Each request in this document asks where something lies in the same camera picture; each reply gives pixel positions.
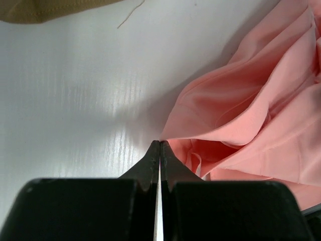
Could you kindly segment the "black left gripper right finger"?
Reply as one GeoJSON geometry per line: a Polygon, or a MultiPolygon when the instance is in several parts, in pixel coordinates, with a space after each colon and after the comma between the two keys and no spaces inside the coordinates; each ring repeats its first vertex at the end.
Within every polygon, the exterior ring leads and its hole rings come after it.
{"type": "Polygon", "coordinates": [[[160,144],[165,240],[313,240],[291,191],[274,181],[204,181],[160,144]]]}

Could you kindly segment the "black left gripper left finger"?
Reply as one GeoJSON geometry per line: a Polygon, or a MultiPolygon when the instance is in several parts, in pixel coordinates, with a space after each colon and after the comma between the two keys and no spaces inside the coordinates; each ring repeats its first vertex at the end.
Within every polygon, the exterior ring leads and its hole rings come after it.
{"type": "Polygon", "coordinates": [[[153,240],[160,143],[118,178],[38,178],[19,191],[1,240],[153,240]]]}

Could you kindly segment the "pink skirt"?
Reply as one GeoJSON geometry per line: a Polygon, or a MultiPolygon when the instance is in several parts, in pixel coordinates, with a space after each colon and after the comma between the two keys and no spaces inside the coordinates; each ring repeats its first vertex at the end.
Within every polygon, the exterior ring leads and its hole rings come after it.
{"type": "Polygon", "coordinates": [[[280,1],[223,67],[188,84],[163,132],[201,178],[278,181],[320,203],[320,1],[280,1]]]}

